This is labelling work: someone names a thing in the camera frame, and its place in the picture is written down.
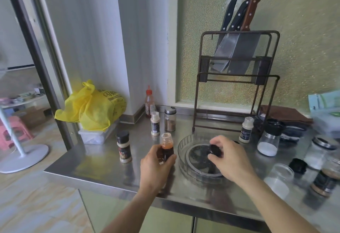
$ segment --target brown towel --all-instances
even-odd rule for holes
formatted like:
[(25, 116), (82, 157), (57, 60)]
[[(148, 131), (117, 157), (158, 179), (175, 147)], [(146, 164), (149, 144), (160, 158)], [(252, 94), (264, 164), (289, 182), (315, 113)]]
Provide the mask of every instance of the brown towel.
[[(260, 107), (260, 111), (264, 114), (266, 114), (267, 109), (268, 105), (261, 105)], [(273, 105), (270, 107), (268, 118), (274, 118), (283, 122), (301, 122), (306, 125), (313, 123), (313, 119), (306, 118), (296, 109)]]

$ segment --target yellow plastic bag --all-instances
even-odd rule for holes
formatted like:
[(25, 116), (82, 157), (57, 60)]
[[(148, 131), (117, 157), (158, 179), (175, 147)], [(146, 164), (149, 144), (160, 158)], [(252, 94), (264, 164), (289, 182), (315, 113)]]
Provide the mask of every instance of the yellow plastic bag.
[(65, 100), (65, 110), (57, 110), (55, 119), (80, 122), (89, 131), (105, 131), (126, 109), (126, 101), (118, 93), (96, 90), (91, 80), (84, 88)]

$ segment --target metal rack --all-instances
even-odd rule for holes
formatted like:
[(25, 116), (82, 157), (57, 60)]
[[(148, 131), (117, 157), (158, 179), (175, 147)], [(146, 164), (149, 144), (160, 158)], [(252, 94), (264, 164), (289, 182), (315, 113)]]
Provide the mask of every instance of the metal rack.
[[(255, 57), (255, 58), (230, 58), (230, 57), (214, 57), (214, 56), (206, 56), (206, 55), (202, 55), (202, 45), (203, 45), (203, 38), (206, 35), (211, 35), (211, 39), (213, 39), (214, 35), (219, 35), (219, 34), (240, 34), (240, 33), (244, 33), (244, 34), (251, 34), (251, 33), (258, 33), (261, 35), (267, 35), (268, 36), (268, 43), (267, 43), (267, 47), (266, 47), (266, 52), (264, 56), (261, 57)], [(276, 41), (274, 43), (274, 49), (273, 49), (273, 54), (271, 56), (268, 56), (268, 52), (269, 52), (269, 48), (272, 42), (272, 34), (276, 34)], [(200, 54), (199, 54), (199, 66), (198, 66), (198, 73), (197, 73), (197, 79), (196, 79), (196, 92), (195, 92), (195, 105), (194, 105), (194, 115), (193, 115), (193, 125), (192, 125), (192, 131), (195, 131), (195, 127), (200, 127), (200, 128), (209, 128), (209, 129), (218, 129), (218, 130), (225, 130), (225, 131), (233, 131), (233, 132), (240, 132), (241, 130), (235, 130), (235, 129), (227, 129), (227, 128), (217, 128), (217, 127), (209, 127), (209, 126), (202, 126), (202, 125), (197, 125), (196, 124), (196, 118), (197, 118), (197, 113), (198, 111), (200, 111), (199, 109), (197, 109), (197, 101), (198, 101), (198, 90), (199, 90), (199, 83), (202, 82), (228, 82), (228, 83), (245, 83), (245, 84), (254, 84), (257, 85), (256, 90), (255, 90), (255, 94), (254, 94), (254, 99), (253, 99), (253, 104), (251, 107), (251, 111), (250, 113), (241, 113), (241, 112), (225, 112), (225, 111), (215, 111), (215, 110), (207, 110), (206, 111), (206, 117), (200, 117), (200, 119), (206, 119), (206, 120), (215, 120), (215, 119), (211, 119), (208, 118), (209, 114), (213, 114), (213, 115), (225, 115), (226, 117), (247, 117), (247, 116), (256, 116), (258, 115), (259, 111), (260, 111), (260, 106), (262, 104), (262, 100), (264, 97), (264, 93), (266, 90), (266, 86), (267, 86), (267, 82), (268, 82), (268, 78), (270, 77), (274, 77), (276, 78), (275, 82), (274, 82), (274, 86), (272, 89), (272, 93), (270, 95), (270, 100), (268, 103), (268, 109), (266, 112), (266, 116), (264, 121), (266, 121), (269, 111), (270, 111), (270, 107), (274, 98), (274, 94), (275, 94), (275, 90), (277, 87), (277, 83), (280, 79), (280, 76), (278, 75), (269, 75), (270, 73), (270, 69), (272, 67), (273, 61), (274, 61), (274, 57), (275, 57), (275, 53), (277, 50), (277, 46), (278, 46), (278, 41), (280, 39), (280, 33), (278, 31), (206, 31), (204, 33), (202, 33), (201, 35), (201, 41), (200, 41)], [(210, 60), (230, 60), (230, 61), (255, 61), (255, 62), (259, 62), (259, 61), (263, 61), (263, 60), (267, 60), (268, 67), (267, 67), (267, 74), (256, 74), (256, 75), (236, 75), (236, 74), (225, 74), (225, 73), (214, 73), (214, 72), (209, 72), (209, 62)], [(260, 80), (251, 80), (251, 81), (236, 81), (236, 80), (217, 80), (217, 79), (208, 79), (208, 75), (217, 75), (217, 76), (244, 76), (244, 77), (252, 77), (252, 78), (265, 78), (264, 80), (261, 80), (261, 82), (259, 82)], [(256, 99), (258, 96), (258, 91), (259, 91), (259, 87), (260, 85), (263, 85), (262, 88), (262, 92), (261, 92), (261, 96), (260, 96), (260, 100), (258, 103), (258, 107), (257, 107), (257, 111), (254, 111), (254, 106), (256, 103)], [(229, 122), (229, 123), (242, 123), (239, 121), (235, 121), (235, 120), (228, 120), (225, 119), (225, 122)]]

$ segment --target stainless steel countertop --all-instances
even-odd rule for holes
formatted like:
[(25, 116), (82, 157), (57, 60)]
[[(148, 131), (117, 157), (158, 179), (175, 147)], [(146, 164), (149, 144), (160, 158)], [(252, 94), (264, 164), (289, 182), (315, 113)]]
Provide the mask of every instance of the stainless steel countertop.
[[(192, 116), (177, 115), (176, 131), (171, 132), (175, 153), (179, 142), (192, 133), (192, 120)], [(240, 124), (234, 123), (206, 120), (198, 120), (198, 123), (241, 128)], [(164, 132), (163, 113), (160, 129)], [(123, 164), (119, 161), (115, 139), (117, 130), (130, 132), (132, 162)], [(151, 136), (150, 131), (151, 122), (144, 116), (135, 125), (121, 123), (103, 145), (77, 145), (49, 166), (45, 172), (51, 181), (66, 186), (130, 200), (139, 188), (140, 160), (147, 154), (151, 145), (159, 143), (159, 136)], [(204, 128), (196, 128), (195, 133), (223, 134), (237, 141), (239, 136), (236, 132)], [(249, 144), (243, 146), (257, 174), (263, 179), (273, 164), (280, 162), (288, 165), (292, 158), (302, 158), (315, 134), (313, 130), (307, 131), (295, 147), (280, 145), (275, 157), (265, 157), (258, 153), (256, 149), (258, 139), (255, 137), (252, 137)], [(295, 178), (285, 201), (320, 231), (339, 232), (340, 187), (337, 185), (330, 198), (321, 197), (309, 188), (316, 174), (317, 171), (308, 169), (302, 178)], [(182, 174), (179, 158), (167, 184), (152, 206), (257, 232), (269, 232), (253, 202), (235, 183), (230, 182), (224, 187), (202, 186)]]

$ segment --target pink stool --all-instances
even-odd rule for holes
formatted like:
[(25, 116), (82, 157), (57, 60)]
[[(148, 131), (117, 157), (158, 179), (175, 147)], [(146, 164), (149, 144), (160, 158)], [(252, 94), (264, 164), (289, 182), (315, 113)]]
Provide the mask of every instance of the pink stool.
[[(33, 135), (28, 131), (25, 124), (21, 121), (21, 119), (17, 116), (12, 116), (7, 118), (10, 122), (10, 125), (15, 132), (21, 131), (22, 135), (17, 136), (19, 141), (23, 140), (29, 140), (33, 139)], [(0, 121), (0, 149), (2, 150), (8, 150), (14, 145), (13, 141), (11, 140), (11, 137), (9, 133), (7, 132), (6, 127), (4, 124)]]

